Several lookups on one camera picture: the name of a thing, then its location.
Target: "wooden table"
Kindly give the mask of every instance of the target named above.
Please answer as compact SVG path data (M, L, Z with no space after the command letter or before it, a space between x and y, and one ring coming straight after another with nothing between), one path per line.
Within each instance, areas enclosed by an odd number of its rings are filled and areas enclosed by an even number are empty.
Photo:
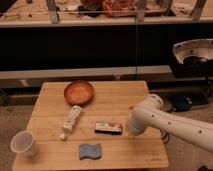
M27 130L38 141L39 152L33 158L17 155L13 170L96 170L138 169L168 166L160 131L148 128L143 135L132 137L125 130L132 107L148 94L144 81L90 82L95 91L91 103L68 141L60 141L61 126L71 106L63 97L68 82L44 83L34 107ZM122 123L122 135L94 133L95 122ZM79 160L79 145L102 147L99 160Z

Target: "wooden bowl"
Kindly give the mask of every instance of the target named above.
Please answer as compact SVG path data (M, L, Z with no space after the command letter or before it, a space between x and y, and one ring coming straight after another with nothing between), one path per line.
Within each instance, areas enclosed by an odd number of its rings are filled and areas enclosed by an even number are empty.
M83 80L73 81L64 89L64 97L72 105L82 105L90 101L94 90L90 83Z

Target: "floor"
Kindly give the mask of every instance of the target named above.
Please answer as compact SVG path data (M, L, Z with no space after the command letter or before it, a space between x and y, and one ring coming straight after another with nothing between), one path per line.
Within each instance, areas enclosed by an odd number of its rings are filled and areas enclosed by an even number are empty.
M10 151L10 140L17 132L25 129L35 100L31 99L32 103L26 105L26 103L20 103L21 100L19 99L15 103L0 106L0 171L11 171L15 154ZM204 109L179 113L173 112L172 114L213 123L213 98L210 98L209 102L209 106ZM213 168L212 153L176 137L170 135L170 141L165 144L165 147L169 158L169 167L149 169L150 171L197 171L203 165L209 169Z

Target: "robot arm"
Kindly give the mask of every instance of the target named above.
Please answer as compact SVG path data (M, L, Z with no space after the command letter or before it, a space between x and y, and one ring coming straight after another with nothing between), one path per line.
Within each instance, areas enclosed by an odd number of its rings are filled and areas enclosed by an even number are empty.
M127 128L133 135L143 133L148 126L166 131L184 141L213 152L213 124L171 115L160 110L162 99L148 95L133 108Z

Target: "paper cup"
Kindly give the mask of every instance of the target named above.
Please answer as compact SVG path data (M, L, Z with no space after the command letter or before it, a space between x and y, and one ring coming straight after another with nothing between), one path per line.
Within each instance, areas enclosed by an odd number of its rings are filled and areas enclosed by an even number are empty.
M25 156L34 156L38 151L36 140L29 131L16 134L11 140L10 148L13 152Z

